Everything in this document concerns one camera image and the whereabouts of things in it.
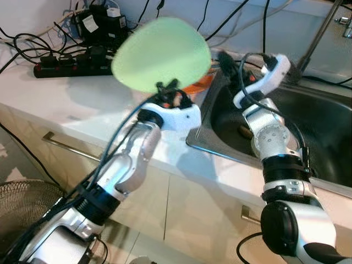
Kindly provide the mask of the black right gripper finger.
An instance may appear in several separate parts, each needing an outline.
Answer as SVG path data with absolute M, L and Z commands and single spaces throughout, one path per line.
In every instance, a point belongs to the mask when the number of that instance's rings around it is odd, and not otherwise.
M 224 75 L 234 74 L 234 59 L 226 51 L 218 51 L 218 62 Z

